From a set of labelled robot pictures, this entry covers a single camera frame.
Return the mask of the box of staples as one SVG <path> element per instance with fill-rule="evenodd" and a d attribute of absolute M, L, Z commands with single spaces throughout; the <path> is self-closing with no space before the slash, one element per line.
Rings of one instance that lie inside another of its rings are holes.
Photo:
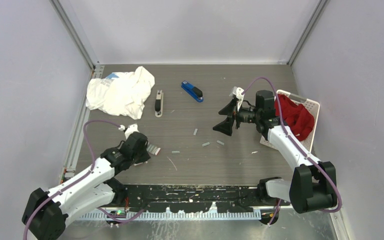
<path fill-rule="evenodd" d="M 160 152 L 161 148 L 158 146 L 155 146 L 151 143 L 148 143 L 146 146 L 146 149 L 141 149 L 139 153 L 135 156 L 133 165 L 137 166 L 143 163 L 146 163 L 151 159 L 151 156 L 157 156 Z"/>

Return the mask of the blue black stapler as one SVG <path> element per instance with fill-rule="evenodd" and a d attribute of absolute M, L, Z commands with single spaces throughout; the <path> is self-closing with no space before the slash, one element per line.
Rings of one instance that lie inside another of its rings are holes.
<path fill-rule="evenodd" d="M 198 103 L 202 103 L 204 101 L 203 92 L 188 81 L 183 81 L 181 83 L 181 88 L 185 90 Z"/>

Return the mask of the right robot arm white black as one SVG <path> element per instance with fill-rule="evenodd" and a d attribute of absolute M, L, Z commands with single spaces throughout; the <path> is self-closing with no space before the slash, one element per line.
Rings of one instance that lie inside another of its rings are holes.
<path fill-rule="evenodd" d="M 263 205 L 271 205 L 276 199 L 291 203 L 297 213 L 323 211 L 332 213 L 342 206 L 336 186 L 334 165 L 322 162 L 308 151 L 284 124 L 276 110 L 280 109 L 278 95 L 269 90 L 259 90 L 255 95 L 255 105 L 243 108 L 244 90 L 233 87 L 231 101 L 218 113 L 225 120 L 212 129 L 231 136 L 233 129 L 241 123 L 255 124 L 262 138 L 273 145 L 293 171 L 292 180 L 270 177 L 260 180 L 257 198 Z"/>

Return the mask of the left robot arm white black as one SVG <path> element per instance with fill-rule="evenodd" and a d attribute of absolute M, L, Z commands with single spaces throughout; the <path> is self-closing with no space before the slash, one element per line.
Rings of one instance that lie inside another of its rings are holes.
<path fill-rule="evenodd" d="M 118 146 L 106 149 L 88 168 L 49 190 L 37 188 L 28 199 L 22 223 L 23 239 L 56 240 L 82 215 L 102 206 L 121 206 L 127 188 L 115 176 L 139 161 L 147 161 L 148 138 L 133 132 Z"/>

